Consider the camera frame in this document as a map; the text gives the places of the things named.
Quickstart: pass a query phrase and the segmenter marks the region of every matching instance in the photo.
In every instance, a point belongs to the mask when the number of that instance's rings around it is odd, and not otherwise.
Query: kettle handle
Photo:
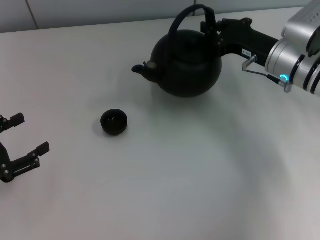
[[[167,59],[168,61],[171,59],[171,56],[173,54],[173,47],[174,47],[174,42],[176,39],[177,31],[180,26],[180,24],[183,22],[183,20],[191,13],[198,9],[203,9],[205,12],[205,21],[208,26],[208,28],[216,28],[216,16],[215,16],[215,11],[207,7],[203,4],[195,4],[192,5],[185,10],[183,10],[173,21],[173,24],[170,27],[169,34],[168,34],[168,45],[167,45]]]

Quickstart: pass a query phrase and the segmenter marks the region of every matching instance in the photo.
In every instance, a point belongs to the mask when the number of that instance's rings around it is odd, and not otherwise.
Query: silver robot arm
[[[269,53],[265,70],[288,86],[320,97],[320,0],[311,1],[293,16],[282,37]]]

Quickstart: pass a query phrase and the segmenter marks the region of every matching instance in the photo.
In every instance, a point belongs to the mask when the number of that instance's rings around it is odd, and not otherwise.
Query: table surface
[[[219,14],[281,38],[300,8]],[[203,16],[181,29],[200,30]],[[320,99],[222,58],[216,85],[181,99],[131,72],[173,19],[0,34],[0,141],[41,168],[0,184],[3,240],[318,240]],[[258,65],[252,70],[264,71]],[[105,135],[118,108],[128,128]]]

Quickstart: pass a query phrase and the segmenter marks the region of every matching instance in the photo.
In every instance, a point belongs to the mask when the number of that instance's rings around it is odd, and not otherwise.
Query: kettle spout
[[[157,71],[157,64],[152,61],[144,62],[143,65],[136,65],[132,68],[132,72],[142,75],[150,82],[157,83],[160,75]]]

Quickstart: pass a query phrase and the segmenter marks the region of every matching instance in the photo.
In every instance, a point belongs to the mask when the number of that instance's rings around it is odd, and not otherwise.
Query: white label
[[[250,51],[242,49],[242,54],[248,56],[249,58],[251,58],[251,52]]]

